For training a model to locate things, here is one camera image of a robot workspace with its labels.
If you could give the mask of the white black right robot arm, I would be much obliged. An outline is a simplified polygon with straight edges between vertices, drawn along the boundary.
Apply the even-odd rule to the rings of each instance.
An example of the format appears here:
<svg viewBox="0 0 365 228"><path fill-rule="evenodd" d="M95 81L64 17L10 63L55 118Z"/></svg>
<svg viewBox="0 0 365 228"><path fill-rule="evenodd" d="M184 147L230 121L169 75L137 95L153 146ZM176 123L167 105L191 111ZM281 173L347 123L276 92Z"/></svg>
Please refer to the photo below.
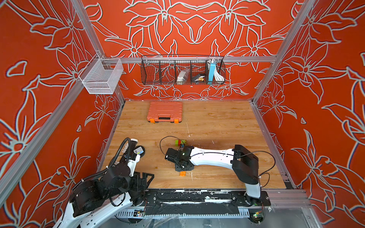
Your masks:
<svg viewBox="0 0 365 228"><path fill-rule="evenodd" d="M229 169L235 173L238 180L245 185L245 197L248 200L261 198L261 176L268 174L276 162L262 173L259 173L259 158L256 154L273 155L266 151L249 151L246 147L236 144L231 149L213 150L196 146L180 145L179 149L168 148L163 153L164 158L175 165L177 172L192 171L196 166L214 166Z"/></svg>

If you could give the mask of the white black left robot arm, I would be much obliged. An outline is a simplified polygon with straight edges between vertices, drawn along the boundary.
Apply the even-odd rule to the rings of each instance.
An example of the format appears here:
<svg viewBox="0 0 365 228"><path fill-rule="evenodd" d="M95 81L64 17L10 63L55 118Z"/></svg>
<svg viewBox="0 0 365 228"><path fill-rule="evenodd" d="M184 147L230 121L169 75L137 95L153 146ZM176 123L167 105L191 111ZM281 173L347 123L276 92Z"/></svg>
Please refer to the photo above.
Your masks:
<svg viewBox="0 0 365 228"><path fill-rule="evenodd" d="M125 138L109 165L83 178L72 189L67 206L55 228L98 228L117 213L145 200L154 179L150 173L136 172L145 155L138 140Z"/></svg>

